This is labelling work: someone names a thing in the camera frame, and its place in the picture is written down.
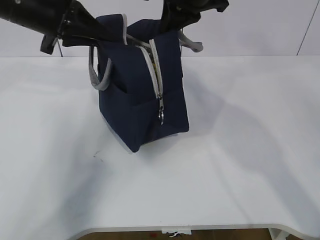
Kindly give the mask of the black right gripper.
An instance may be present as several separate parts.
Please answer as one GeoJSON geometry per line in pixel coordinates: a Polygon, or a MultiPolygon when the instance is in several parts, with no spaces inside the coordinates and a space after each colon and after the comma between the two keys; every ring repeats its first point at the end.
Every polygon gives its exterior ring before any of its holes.
{"type": "Polygon", "coordinates": [[[222,13],[228,6],[228,0],[164,0],[159,30],[161,33],[181,30],[197,23],[200,12],[216,9],[222,13]]]}

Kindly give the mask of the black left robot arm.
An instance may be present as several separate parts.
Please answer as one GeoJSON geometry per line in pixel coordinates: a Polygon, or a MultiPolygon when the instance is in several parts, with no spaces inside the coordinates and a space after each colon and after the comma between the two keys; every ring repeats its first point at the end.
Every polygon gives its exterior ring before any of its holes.
{"type": "Polygon", "coordinates": [[[40,51],[52,55],[59,39],[64,47],[121,42],[77,0],[2,0],[0,18],[43,34],[40,51]]]}

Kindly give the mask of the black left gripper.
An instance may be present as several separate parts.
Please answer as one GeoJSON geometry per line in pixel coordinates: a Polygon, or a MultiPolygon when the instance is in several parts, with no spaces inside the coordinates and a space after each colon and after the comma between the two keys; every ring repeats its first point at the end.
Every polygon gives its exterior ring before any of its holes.
{"type": "Polygon", "coordinates": [[[42,7],[40,23],[44,34],[40,51],[45,54],[53,53],[59,39],[64,47],[97,47],[100,41],[122,41],[77,0],[41,0],[39,6],[42,7]]]}

